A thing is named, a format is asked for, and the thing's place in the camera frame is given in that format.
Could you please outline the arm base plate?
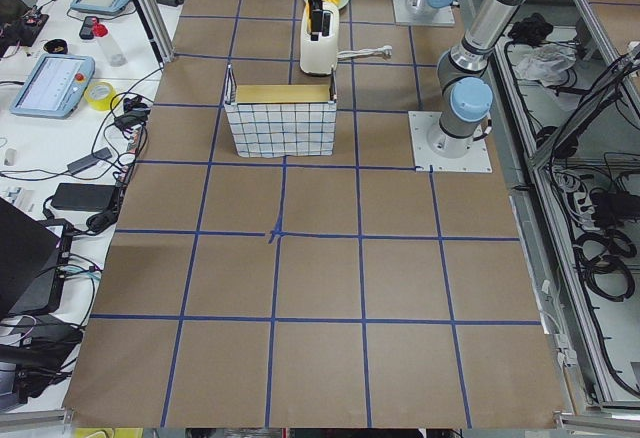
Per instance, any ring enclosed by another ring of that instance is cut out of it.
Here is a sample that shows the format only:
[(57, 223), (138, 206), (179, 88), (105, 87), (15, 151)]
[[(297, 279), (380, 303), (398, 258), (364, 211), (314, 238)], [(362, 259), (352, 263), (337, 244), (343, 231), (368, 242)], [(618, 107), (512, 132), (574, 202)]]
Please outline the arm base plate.
[(440, 127), (440, 112), (410, 111), (409, 128), (414, 168), (422, 172), (491, 173), (492, 166), (480, 124), (467, 138), (453, 138)]
[(455, 0), (392, 0), (395, 23), (404, 26), (453, 27)]

